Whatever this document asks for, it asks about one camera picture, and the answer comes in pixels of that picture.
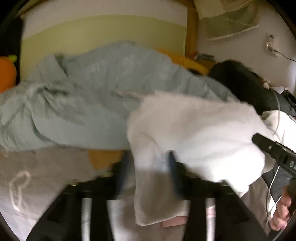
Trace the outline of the right hand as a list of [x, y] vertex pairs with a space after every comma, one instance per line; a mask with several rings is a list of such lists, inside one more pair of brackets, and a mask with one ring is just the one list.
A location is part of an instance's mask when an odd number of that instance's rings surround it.
[[281, 199], [276, 205], [276, 211], [270, 221], [271, 229], [274, 231], [283, 230], [287, 226], [287, 222], [290, 218], [290, 212], [288, 208], [292, 204], [292, 199], [287, 190], [287, 186], [282, 190]]

